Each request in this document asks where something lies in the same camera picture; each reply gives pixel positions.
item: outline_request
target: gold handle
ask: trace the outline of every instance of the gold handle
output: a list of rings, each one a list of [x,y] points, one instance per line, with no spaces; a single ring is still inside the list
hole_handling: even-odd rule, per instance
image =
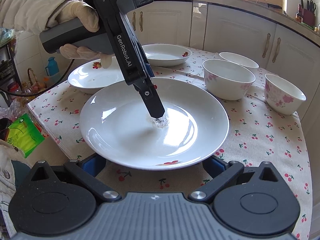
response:
[[[136,12],[133,12],[132,26],[133,26],[133,30],[136,31]]]
[[[270,37],[271,37],[271,34],[268,33],[268,35],[267,35],[267,43],[266,43],[266,46],[265,46],[265,48],[264,48],[264,52],[263,52],[263,55],[262,55],[263,58],[266,57],[267,51],[268,51],[268,49],[269,49]]]
[[[143,32],[143,12],[140,12],[139,24],[140,24],[140,31]]]
[[[278,38],[278,45],[277,45],[276,53],[275,53],[275,56],[273,57],[273,60],[272,60],[273,63],[276,62],[276,59],[278,57],[278,54],[279,54],[279,51],[280,51],[280,43],[281,43],[281,39]]]

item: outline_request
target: white glove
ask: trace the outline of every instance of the white glove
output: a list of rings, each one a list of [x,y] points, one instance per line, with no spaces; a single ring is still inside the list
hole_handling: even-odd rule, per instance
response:
[[[97,12],[88,4],[81,1],[69,3],[56,17],[58,23],[63,23],[78,17],[84,27],[90,32],[99,30],[99,17]],[[60,47],[60,53],[65,58],[74,59],[94,59],[101,58],[103,68],[108,68],[112,62],[112,55],[94,52],[87,47],[79,47],[72,44],[66,44]]]

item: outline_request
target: camera lens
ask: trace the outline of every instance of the camera lens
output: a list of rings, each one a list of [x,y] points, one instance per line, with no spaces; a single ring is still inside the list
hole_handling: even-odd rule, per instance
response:
[[[140,4],[145,4],[147,2],[149,2],[149,0],[143,0],[142,2],[140,2]]]

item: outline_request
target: tablecloth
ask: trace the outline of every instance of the tablecloth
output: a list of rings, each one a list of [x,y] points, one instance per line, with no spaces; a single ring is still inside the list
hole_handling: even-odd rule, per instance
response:
[[[156,76],[182,80],[206,89],[202,62],[220,58],[217,53],[189,48],[193,55],[173,69],[153,67]],[[297,113],[281,115],[264,100],[265,69],[255,69],[256,82],[241,100],[220,100],[230,120],[230,132],[215,155],[225,161],[236,160],[245,166],[271,161],[283,176],[301,206],[293,234],[300,240],[309,237],[312,214],[312,185],[309,157]],[[79,116],[91,95],[64,82],[39,96],[29,109],[61,150],[70,159],[82,160],[93,154],[79,129]],[[189,194],[211,177],[201,164],[174,171],[141,171],[107,162],[97,176],[116,191],[185,192]]]

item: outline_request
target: cabinet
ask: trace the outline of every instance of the cabinet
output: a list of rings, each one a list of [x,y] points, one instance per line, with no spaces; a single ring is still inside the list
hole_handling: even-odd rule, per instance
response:
[[[155,1],[127,14],[141,45],[168,43],[189,46],[191,2]]]
[[[204,50],[233,52],[266,68],[276,24],[255,15],[209,5]]]
[[[298,109],[302,120],[320,83],[320,49],[293,31],[277,25],[267,70],[296,85],[307,101]]]

